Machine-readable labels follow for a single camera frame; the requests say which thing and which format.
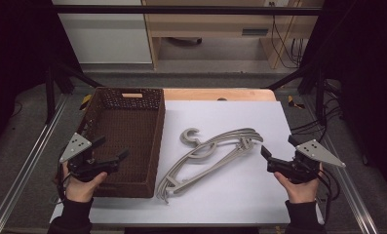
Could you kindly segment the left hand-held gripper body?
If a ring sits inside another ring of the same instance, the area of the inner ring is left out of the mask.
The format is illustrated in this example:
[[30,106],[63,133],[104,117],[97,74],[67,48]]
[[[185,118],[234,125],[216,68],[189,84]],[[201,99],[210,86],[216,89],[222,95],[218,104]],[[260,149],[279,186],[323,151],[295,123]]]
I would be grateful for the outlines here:
[[67,163],[72,176],[83,182],[91,181],[101,172],[108,175],[119,169],[119,164],[100,164],[93,156],[92,140],[74,133],[60,155],[59,162]]

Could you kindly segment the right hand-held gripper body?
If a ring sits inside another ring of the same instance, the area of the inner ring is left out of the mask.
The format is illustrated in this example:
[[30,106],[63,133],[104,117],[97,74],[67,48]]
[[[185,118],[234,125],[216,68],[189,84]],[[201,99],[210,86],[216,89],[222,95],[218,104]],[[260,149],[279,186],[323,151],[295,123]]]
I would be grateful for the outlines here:
[[301,142],[294,148],[294,156],[291,161],[274,158],[272,164],[267,164],[269,173],[279,172],[289,178],[293,184],[309,182],[317,178],[320,172],[320,164],[345,168],[346,165],[315,139]]

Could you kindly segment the brown woven basket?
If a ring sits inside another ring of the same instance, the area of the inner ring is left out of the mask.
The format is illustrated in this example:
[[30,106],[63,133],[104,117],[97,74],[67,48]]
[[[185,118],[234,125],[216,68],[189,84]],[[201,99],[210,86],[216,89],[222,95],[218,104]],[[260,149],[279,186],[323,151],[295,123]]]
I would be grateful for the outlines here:
[[97,197],[151,198],[164,129],[166,106],[161,89],[97,88],[77,132],[89,140],[105,136],[94,150],[96,160],[110,158],[125,148],[120,162],[96,190]]

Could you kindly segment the person's left hand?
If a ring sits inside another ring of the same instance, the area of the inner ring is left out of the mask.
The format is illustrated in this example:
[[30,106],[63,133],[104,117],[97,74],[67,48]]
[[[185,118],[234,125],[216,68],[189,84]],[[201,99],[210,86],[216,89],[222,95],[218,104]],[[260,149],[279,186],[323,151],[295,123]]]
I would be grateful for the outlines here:
[[63,163],[59,197],[62,201],[69,200],[78,203],[90,202],[93,198],[94,192],[106,180],[106,178],[107,173],[101,172],[91,181],[83,182],[75,177],[71,177],[69,175],[67,163]]

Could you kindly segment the person's right hand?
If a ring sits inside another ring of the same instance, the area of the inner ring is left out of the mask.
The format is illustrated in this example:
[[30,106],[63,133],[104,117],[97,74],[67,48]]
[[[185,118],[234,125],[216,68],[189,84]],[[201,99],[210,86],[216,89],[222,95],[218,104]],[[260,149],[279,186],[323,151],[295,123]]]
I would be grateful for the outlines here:
[[293,184],[288,178],[279,172],[275,172],[274,177],[285,188],[289,201],[292,204],[311,203],[316,201],[320,183],[318,178],[305,183]]

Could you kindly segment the yellow and black clamp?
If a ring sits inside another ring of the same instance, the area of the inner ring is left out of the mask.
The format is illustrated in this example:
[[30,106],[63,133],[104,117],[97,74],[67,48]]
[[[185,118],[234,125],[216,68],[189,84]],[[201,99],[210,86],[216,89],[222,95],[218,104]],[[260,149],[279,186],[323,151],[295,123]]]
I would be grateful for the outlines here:
[[305,109],[305,105],[301,103],[296,103],[292,96],[288,96],[288,105],[290,107],[295,107],[298,109]]
[[81,102],[81,105],[80,105],[80,108],[79,110],[85,110],[90,99],[91,99],[92,95],[85,95],[82,102]]

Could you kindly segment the white board mat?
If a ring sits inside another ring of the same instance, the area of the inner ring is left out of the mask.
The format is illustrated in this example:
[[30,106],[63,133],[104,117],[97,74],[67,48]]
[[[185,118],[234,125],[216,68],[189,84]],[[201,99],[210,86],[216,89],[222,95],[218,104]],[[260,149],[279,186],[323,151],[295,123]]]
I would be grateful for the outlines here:
[[260,155],[265,146],[275,158],[291,160],[290,127],[278,101],[181,101],[166,102],[165,123],[158,173],[161,181],[168,170],[191,147],[179,139],[188,128],[196,128],[200,141],[243,128],[262,137],[253,150],[205,175],[191,187],[163,201],[151,198],[96,198],[90,213],[94,224],[123,226],[257,226],[287,223],[284,187],[266,171]]

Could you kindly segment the black curtain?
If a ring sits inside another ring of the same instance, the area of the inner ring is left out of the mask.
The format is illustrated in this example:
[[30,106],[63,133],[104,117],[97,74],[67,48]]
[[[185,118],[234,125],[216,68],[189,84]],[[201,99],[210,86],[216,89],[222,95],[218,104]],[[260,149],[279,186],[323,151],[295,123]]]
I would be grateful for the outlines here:
[[342,109],[387,182],[387,0],[325,0],[303,61],[340,82]]
[[79,71],[53,0],[0,0],[0,136],[18,94],[45,82],[45,72],[60,62]]

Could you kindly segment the white cabinet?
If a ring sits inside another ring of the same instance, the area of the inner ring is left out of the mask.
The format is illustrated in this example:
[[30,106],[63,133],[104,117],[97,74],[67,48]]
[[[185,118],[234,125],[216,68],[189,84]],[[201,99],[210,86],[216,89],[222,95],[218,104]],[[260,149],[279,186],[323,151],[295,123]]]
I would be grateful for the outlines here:
[[151,63],[143,14],[59,14],[82,64]]

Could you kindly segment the light wooden desk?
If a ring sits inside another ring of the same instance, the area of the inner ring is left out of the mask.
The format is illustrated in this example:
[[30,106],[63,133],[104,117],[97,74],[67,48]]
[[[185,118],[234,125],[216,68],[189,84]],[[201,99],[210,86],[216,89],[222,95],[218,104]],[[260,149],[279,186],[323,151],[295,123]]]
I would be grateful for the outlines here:
[[[146,6],[205,6],[205,7],[267,7],[321,8],[325,0],[140,0]],[[290,42],[295,40],[297,57],[309,40],[317,18],[315,16],[258,16],[258,15],[186,15],[146,14],[150,52],[158,59],[163,38],[255,38],[267,56],[271,68],[276,69],[290,57]]]

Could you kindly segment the black metal frame leg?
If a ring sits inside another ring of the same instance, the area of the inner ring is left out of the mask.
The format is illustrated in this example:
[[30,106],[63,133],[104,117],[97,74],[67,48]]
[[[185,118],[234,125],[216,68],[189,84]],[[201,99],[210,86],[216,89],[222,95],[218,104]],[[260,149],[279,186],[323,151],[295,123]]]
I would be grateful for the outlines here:
[[301,95],[307,95],[315,89],[315,117],[319,123],[324,126],[327,123],[324,108],[326,78],[323,69],[320,66],[307,64],[298,68],[285,78],[267,86],[267,89],[276,91],[296,78],[301,78],[300,84],[297,87],[297,91]]
[[70,80],[71,77],[75,77],[93,88],[101,87],[99,82],[91,79],[82,71],[74,69],[64,63],[52,63],[45,72],[47,124],[49,124],[56,115],[54,84],[58,85],[63,94],[71,94],[74,91],[74,85]]

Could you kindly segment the aluminium rail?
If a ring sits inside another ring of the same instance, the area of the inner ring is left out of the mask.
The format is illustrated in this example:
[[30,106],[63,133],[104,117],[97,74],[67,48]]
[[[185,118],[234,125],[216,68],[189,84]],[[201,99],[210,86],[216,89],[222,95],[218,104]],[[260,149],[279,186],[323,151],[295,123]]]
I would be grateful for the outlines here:
[[54,128],[56,127],[59,117],[62,114],[65,105],[69,99],[69,95],[61,94],[57,103],[55,113],[50,121],[43,127],[39,137],[34,142],[32,149],[26,157],[20,171],[11,185],[8,193],[0,205],[0,233],[4,229],[4,226],[12,213],[16,203],[19,200],[20,194],[26,186],[29,178],[40,159],[49,138],[51,137]]
[[[334,102],[331,101],[327,104],[325,111],[324,119],[327,123],[327,127],[318,127],[318,131],[322,136],[321,144],[336,157],[339,157],[340,154],[331,140],[329,130],[330,121],[334,120],[340,114],[340,108],[335,106]],[[335,177],[340,183],[340,189],[352,211],[354,219],[356,219],[362,234],[379,234],[374,220],[372,219],[368,208],[366,207],[366,204],[357,190],[357,186],[353,178],[349,175],[347,169],[348,167],[335,167],[332,169],[332,172],[335,174]]]

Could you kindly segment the black horizontal frame bar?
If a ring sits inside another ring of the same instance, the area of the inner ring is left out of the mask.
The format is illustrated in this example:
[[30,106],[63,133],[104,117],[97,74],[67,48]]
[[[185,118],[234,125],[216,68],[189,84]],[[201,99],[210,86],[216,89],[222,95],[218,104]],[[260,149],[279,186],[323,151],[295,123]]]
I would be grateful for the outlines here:
[[228,6],[54,5],[52,10],[60,14],[319,16],[323,13],[321,8]]

